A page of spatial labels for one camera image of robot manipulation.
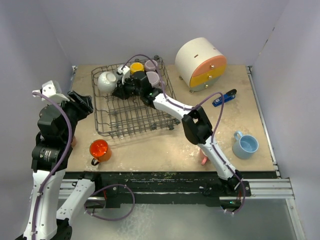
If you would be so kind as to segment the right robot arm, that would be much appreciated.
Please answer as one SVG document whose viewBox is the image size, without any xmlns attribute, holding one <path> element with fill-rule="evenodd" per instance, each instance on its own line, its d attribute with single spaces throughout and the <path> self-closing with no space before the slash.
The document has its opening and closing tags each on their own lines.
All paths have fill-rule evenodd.
<svg viewBox="0 0 320 240">
<path fill-rule="evenodd" d="M 215 139 L 220 122 L 213 127 L 201 104 L 192 107 L 169 97 L 163 80 L 160 80 L 161 88 L 153 87 L 144 71 L 137 71 L 129 77 L 117 72 L 115 77 L 113 96 L 120 99 L 138 96 L 144 105 L 163 111 L 182 123 L 186 139 L 198 146 L 214 165 L 226 195 L 235 195 L 240 187 L 243 192 L 246 190 L 241 173 L 229 162 Z"/>
</svg>

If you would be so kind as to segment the lavender mug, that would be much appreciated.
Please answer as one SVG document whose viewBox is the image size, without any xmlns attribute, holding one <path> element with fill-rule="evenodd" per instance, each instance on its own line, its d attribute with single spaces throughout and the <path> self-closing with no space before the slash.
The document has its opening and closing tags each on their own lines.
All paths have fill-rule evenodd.
<svg viewBox="0 0 320 240">
<path fill-rule="evenodd" d="M 153 88 L 159 88 L 160 87 L 160 76 L 155 71 L 148 71 L 146 72 L 146 76 L 148 78 L 149 83 Z"/>
</svg>

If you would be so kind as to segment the yellow mug black handle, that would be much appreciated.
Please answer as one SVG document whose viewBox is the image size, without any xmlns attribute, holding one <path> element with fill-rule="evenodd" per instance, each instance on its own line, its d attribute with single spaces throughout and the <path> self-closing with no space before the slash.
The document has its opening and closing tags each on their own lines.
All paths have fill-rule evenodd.
<svg viewBox="0 0 320 240">
<path fill-rule="evenodd" d="M 143 72 L 145 70 L 145 67 L 140 62 L 134 62 L 130 65 L 130 74 L 133 75 L 136 72 Z"/>
</svg>

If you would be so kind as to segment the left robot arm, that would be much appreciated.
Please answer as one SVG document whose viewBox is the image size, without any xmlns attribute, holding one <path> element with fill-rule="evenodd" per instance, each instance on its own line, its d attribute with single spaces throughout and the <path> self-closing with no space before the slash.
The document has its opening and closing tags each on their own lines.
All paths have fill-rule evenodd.
<svg viewBox="0 0 320 240">
<path fill-rule="evenodd" d="M 30 213 L 19 240 L 69 240 L 74 218 L 89 195 L 98 196 L 103 184 L 97 179 L 82 177 L 67 200 L 58 208 L 60 187 L 66 174 L 76 126 L 93 112 L 92 97 L 74 91 L 58 94 L 59 103 L 45 96 L 45 91 L 34 90 L 32 95 L 49 104 L 39 113 L 32 150 L 33 178 Z"/>
</svg>

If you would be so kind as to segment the purple mug black handle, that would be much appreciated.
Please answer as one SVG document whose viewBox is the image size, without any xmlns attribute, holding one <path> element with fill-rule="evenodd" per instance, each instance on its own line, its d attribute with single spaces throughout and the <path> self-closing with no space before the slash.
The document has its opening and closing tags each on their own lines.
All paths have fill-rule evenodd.
<svg viewBox="0 0 320 240">
<path fill-rule="evenodd" d="M 158 62 L 156 60 L 147 60 L 144 63 L 144 70 L 146 72 L 156 72 L 158 67 Z"/>
</svg>

